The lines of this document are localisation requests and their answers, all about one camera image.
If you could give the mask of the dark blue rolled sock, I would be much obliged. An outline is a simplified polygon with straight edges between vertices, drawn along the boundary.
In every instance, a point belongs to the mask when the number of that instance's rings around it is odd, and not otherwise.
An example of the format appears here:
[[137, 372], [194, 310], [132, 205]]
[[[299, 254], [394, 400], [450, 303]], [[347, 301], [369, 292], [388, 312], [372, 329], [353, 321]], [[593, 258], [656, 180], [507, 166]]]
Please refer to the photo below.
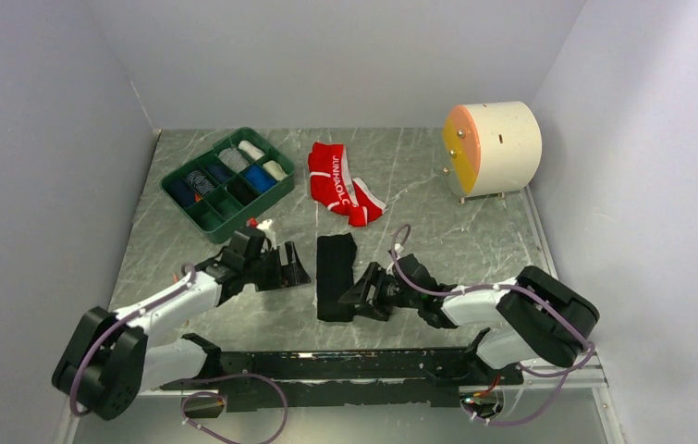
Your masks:
[[172, 180], [166, 189], [181, 208], [189, 208], [199, 200], [197, 193], [183, 179]]

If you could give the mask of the grey striped rolled sock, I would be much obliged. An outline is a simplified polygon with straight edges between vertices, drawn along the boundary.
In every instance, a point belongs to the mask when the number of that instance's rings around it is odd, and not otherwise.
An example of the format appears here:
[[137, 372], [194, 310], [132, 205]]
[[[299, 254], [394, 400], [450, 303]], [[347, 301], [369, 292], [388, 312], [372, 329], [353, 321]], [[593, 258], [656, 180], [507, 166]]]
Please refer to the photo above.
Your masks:
[[251, 167], [251, 161], [239, 148], [226, 148], [218, 153], [218, 158], [226, 167], [238, 175]]

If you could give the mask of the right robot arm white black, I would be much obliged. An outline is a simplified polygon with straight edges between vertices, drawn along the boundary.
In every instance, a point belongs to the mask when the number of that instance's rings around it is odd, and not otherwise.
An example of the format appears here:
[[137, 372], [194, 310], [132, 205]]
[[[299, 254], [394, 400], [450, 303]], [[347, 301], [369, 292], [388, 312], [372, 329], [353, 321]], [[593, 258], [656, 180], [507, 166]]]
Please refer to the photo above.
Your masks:
[[575, 365], [600, 319], [591, 302], [537, 266], [472, 288], [438, 282], [412, 254], [387, 268], [369, 264], [337, 301], [381, 321], [395, 308], [408, 308], [431, 327], [484, 328], [464, 360], [467, 377], [478, 384], [509, 364], [536, 358], [561, 368]]

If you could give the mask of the white rolled sock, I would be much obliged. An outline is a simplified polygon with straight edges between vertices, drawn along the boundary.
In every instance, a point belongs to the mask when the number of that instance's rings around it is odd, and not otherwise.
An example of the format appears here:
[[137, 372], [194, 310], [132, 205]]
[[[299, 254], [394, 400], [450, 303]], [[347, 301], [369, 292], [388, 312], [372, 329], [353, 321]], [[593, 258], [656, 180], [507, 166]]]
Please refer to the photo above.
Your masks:
[[253, 161], [257, 161], [265, 156], [265, 152], [249, 141], [241, 141], [238, 148]]

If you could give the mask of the dark striped rolled sock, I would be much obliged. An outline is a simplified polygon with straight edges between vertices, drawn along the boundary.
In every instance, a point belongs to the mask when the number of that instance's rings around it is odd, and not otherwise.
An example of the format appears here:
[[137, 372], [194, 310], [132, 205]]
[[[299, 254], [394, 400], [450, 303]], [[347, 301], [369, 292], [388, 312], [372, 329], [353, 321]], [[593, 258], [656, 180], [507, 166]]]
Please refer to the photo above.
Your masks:
[[185, 180], [201, 197], [212, 193], [216, 187], [209, 178], [200, 170], [193, 170], [187, 174]]

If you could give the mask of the black rolled sock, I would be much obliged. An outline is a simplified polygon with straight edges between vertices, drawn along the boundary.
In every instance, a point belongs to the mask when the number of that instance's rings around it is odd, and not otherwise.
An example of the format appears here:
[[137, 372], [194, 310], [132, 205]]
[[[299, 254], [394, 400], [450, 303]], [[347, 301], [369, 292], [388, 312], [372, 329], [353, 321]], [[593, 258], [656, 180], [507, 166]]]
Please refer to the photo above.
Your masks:
[[248, 206], [259, 197], [259, 193], [242, 178], [233, 178], [226, 189], [242, 206]]

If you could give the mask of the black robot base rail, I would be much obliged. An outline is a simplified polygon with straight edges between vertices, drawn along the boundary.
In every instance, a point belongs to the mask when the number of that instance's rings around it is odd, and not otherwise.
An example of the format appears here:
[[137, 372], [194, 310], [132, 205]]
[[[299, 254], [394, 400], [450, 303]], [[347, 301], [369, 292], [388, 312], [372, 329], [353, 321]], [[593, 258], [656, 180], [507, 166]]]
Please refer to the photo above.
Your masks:
[[255, 375], [272, 379], [291, 407], [427, 403], [456, 407], [472, 393], [520, 386], [515, 365], [480, 366], [461, 347], [345, 351], [225, 351], [210, 360], [224, 382], [176, 380], [165, 390], [215, 389], [231, 413], [281, 406], [279, 393]]

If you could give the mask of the black underwear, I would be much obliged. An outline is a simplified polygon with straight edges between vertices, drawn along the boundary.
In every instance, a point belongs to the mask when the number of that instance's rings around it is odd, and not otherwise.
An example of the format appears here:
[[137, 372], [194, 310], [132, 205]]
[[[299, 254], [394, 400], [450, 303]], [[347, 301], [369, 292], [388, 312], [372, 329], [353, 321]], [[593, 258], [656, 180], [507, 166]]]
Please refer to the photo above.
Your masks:
[[331, 323], [351, 322], [355, 309], [340, 297], [354, 285], [357, 246], [350, 233], [320, 236], [316, 245], [317, 318]]

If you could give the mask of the green compartment organizer tray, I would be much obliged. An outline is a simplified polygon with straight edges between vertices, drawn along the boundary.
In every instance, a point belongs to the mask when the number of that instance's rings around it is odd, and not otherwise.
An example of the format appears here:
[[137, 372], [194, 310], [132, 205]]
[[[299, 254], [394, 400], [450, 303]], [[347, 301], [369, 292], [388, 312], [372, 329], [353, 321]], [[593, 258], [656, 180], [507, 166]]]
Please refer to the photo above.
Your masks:
[[164, 194], [211, 243], [294, 190], [295, 164], [257, 130], [241, 127], [160, 181]]

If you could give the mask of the bright blue rolled sock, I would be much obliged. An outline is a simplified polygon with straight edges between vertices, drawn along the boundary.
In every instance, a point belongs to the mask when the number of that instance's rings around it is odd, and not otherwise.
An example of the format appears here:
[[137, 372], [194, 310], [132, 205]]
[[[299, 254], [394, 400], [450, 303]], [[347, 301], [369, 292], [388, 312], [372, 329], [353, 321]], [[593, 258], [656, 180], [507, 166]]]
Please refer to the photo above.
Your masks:
[[246, 169], [243, 177], [260, 194], [269, 191], [277, 184], [277, 181], [265, 169], [255, 164]]

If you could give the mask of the red white underwear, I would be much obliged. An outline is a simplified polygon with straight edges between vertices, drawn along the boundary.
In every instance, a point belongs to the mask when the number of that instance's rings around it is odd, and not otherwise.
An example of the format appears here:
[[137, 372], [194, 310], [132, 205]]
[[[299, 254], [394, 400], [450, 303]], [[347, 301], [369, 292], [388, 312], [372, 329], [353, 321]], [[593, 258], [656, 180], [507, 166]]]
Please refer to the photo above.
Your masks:
[[350, 226], [367, 227], [386, 211], [386, 204], [365, 182], [351, 175], [343, 144], [315, 142], [307, 166], [311, 197], [326, 210], [344, 216]]

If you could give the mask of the navy blue rolled sock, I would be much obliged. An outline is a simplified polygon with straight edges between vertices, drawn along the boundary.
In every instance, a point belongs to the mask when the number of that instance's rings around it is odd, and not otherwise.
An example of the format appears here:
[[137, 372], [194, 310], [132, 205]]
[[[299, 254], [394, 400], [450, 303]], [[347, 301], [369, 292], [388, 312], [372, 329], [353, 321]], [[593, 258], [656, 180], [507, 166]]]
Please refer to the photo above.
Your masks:
[[206, 170], [221, 185], [227, 184], [234, 178], [235, 173], [222, 164], [213, 163], [206, 166]]

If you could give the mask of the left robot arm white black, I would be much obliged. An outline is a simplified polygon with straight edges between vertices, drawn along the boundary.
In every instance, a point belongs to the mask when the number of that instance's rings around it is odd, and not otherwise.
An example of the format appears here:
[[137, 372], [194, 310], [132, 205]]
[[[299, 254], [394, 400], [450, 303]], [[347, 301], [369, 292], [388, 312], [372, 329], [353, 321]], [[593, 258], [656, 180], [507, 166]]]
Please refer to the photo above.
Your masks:
[[181, 271], [181, 279], [141, 302], [115, 311], [96, 306], [81, 317], [52, 375], [72, 414], [112, 420], [148, 389], [178, 381], [210, 388], [227, 373], [220, 348], [197, 334], [169, 343], [163, 337], [248, 285], [262, 292], [311, 280], [293, 242], [277, 244], [271, 229], [251, 227]]

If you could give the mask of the cream round cabinet orange front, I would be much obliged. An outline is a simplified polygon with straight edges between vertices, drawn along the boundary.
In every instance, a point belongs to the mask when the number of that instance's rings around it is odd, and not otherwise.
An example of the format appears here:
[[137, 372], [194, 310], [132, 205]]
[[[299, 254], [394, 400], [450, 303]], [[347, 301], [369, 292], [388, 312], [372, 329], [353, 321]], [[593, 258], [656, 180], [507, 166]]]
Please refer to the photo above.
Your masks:
[[452, 107], [442, 141], [442, 172], [462, 202], [524, 189], [542, 158], [538, 122], [520, 101]]

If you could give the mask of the cream rolled sock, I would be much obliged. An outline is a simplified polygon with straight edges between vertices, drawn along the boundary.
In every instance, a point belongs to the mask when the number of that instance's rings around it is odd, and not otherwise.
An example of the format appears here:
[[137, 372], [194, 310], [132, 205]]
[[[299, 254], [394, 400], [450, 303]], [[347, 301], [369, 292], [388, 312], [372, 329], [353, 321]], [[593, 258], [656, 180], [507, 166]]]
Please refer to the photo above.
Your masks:
[[263, 163], [263, 169], [277, 182], [284, 180], [288, 176], [284, 168], [275, 160]]

